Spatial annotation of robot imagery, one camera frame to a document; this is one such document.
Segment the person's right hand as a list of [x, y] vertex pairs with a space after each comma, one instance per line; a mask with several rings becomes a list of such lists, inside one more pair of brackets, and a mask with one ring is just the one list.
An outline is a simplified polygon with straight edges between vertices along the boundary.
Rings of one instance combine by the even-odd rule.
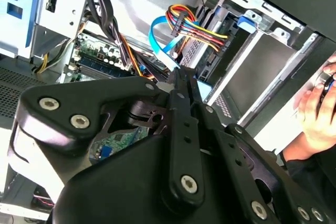
[[335, 53], [328, 59], [328, 64], [324, 67], [323, 72], [331, 76], [336, 73], [336, 54]]

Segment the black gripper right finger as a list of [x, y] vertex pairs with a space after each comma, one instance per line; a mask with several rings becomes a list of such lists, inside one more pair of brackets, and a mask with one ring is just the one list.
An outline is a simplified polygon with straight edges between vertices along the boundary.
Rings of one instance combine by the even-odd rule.
[[325, 223], [325, 207], [295, 183], [240, 126], [221, 125], [201, 101], [194, 70], [183, 70], [202, 143], [211, 149], [210, 186], [223, 223]]

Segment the person's left hand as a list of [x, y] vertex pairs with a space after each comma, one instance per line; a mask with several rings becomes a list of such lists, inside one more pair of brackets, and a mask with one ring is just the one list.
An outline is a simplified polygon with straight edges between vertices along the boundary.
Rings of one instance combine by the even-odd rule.
[[323, 88], [317, 85], [300, 100], [297, 119], [302, 133], [282, 151], [285, 161], [306, 160], [335, 146], [335, 84], [319, 104]]

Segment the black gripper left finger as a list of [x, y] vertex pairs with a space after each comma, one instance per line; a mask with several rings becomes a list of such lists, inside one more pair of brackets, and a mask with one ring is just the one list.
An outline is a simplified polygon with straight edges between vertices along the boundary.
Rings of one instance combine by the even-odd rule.
[[161, 188], [168, 208], [199, 208], [205, 199], [198, 120], [183, 72], [167, 82], [144, 77], [36, 86], [18, 102], [8, 149], [13, 170], [43, 186], [57, 202], [65, 185], [93, 166], [93, 143], [137, 126], [145, 138], [167, 140], [166, 179]]

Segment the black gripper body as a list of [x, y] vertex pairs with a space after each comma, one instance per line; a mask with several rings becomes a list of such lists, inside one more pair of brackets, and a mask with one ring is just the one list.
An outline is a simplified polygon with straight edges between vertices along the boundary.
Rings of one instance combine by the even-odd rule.
[[178, 213], [162, 200], [167, 140], [147, 138], [73, 177], [56, 202], [52, 223], [247, 223], [219, 160], [200, 152], [205, 201]]

